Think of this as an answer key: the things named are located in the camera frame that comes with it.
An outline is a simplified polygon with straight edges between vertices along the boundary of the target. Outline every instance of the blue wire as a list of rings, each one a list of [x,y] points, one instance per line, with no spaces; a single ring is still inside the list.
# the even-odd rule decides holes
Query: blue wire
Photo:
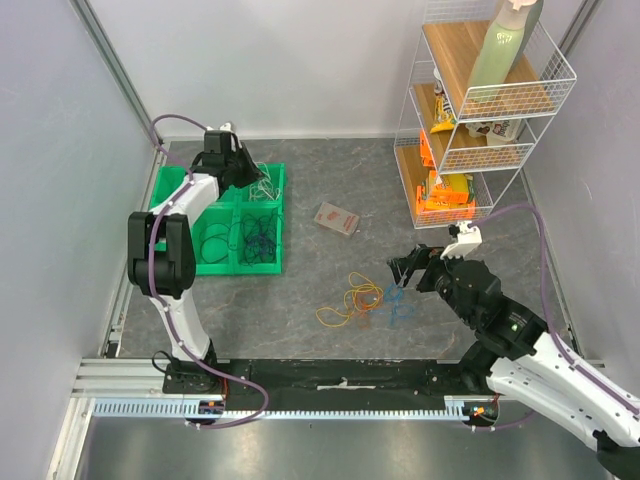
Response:
[[[395,326],[396,320],[408,320],[415,313],[415,308],[413,308],[412,305],[400,304],[400,301],[403,298],[404,289],[397,286],[395,283],[389,285],[384,291],[384,302],[393,304],[393,306],[391,307],[391,317],[389,318],[390,327]],[[387,312],[381,310],[372,310],[370,313],[381,314]]]

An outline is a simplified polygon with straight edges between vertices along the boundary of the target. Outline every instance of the shelf unit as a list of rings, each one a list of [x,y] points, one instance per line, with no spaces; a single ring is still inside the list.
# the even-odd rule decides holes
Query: shelf unit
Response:
[[[395,139],[398,169],[415,228],[488,215],[575,84],[575,72],[538,23],[524,56],[504,84],[467,88],[495,6],[495,0],[427,0]],[[456,126],[451,131],[430,133],[435,111],[435,67],[452,105]],[[486,137],[472,137],[465,126],[505,119],[520,119],[521,123],[516,139],[504,145],[487,145]],[[417,211],[417,188],[429,174],[420,157],[421,131],[426,134],[438,174],[473,175],[475,208]],[[504,170],[511,172],[508,181],[491,191],[485,176]]]

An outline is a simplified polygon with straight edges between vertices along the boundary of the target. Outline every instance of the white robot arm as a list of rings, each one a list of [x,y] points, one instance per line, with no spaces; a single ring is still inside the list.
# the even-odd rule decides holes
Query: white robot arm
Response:
[[[204,149],[196,156],[192,174],[185,175],[176,192],[149,212],[134,212],[128,224],[129,280],[138,285],[160,312],[167,331],[170,332],[172,356],[191,362],[186,350],[200,360],[207,356],[215,359],[209,336],[205,333],[196,311],[191,293],[195,279],[195,254],[190,229],[202,212],[220,198],[230,186],[244,187],[259,178],[262,173],[251,160],[247,149],[235,135],[231,123],[218,130],[207,129]],[[149,285],[149,246],[151,229],[156,217],[162,215],[157,242],[164,242],[164,251],[155,251],[153,275],[158,298],[153,298]],[[172,325],[165,313],[170,310]]]
[[[621,479],[640,478],[640,400],[579,357],[531,310],[503,295],[484,262],[465,260],[482,242],[477,226],[450,228],[446,248],[418,245],[389,265],[406,286],[437,292],[477,342],[460,362],[471,390],[489,390],[528,405],[597,452]]]

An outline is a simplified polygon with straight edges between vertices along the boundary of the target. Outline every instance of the green plastic bin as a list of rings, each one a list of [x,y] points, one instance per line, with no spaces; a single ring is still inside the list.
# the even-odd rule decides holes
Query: green plastic bin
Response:
[[[287,175],[284,163],[268,164],[266,168],[274,188],[282,192],[277,200],[249,201],[250,187],[232,187],[207,207],[191,228],[196,275],[282,273]],[[184,176],[182,167],[160,168],[150,208],[169,198]]]
[[[236,255],[237,273],[282,273],[284,215],[277,202],[245,203],[240,207]]]

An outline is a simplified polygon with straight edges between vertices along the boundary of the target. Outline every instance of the green bottle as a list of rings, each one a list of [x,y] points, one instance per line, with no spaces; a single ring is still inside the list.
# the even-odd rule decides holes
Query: green bottle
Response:
[[[469,87],[504,83],[520,50],[527,15],[536,0],[505,0],[489,25],[482,50],[473,64]]]

